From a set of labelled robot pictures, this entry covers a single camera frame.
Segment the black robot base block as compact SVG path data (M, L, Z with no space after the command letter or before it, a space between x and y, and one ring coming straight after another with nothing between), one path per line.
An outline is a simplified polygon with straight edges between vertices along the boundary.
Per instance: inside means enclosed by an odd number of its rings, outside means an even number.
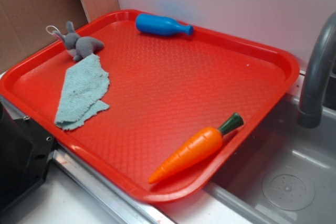
M35 120L13 119L1 104L1 214L45 182L55 145Z

